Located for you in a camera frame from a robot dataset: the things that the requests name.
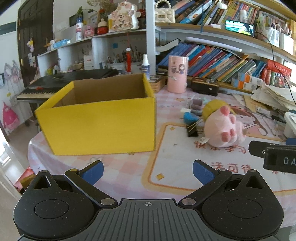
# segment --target spray bottle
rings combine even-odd
[[[150,80],[150,64],[146,54],[143,54],[142,72],[146,75],[147,80]]]

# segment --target table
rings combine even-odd
[[[222,99],[232,106],[248,130],[243,145],[236,149],[212,148],[198,143],[200,137],[186,136],[180,109],[186,107],[188,97],[205,97],[208,100]],[[244,174],[257,169],[274,191],[284,209],[281,227],[296,225],[296,175],[264,170],[263,159],[248,153],[250,140],[269,139],[280,143],[282,133],[273,136],[272,121],[247,112],[232,95],[218,94],[217,97],[201,95],[187,89],[183,94],[169,93],[163,88],[157,97],[157,148],[154,152],[124,153],[91,156],[55,156],[42,132],[29,143],[28,160],[35,173],[49,170],[52,175],[63,174],[71,168],[83,169],[96,158],[104,164],[104,175],[95,184],[103,192],[120,201],[130,199],[181,198],[201,187],[192,173],[195,159],[201,159],[214,168],[225,167],[233,173]]]

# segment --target electronic piano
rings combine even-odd
[[[17,100],[42,104],[73,80],[102,79],[117,74],[115,69],[94,69],[47,75],[25,88],[17,96]]]

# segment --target pearl handbag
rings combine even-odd
[[[168,8],[158,8],[159,3],[165,2]],[[156,23],[175,23],[175,10],[168,0],[158,0],[155,4],[155,22]]]

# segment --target pink cylindrical container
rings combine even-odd
[[[187,87],[188,57],[169,56],[168,91],[184,93]]]

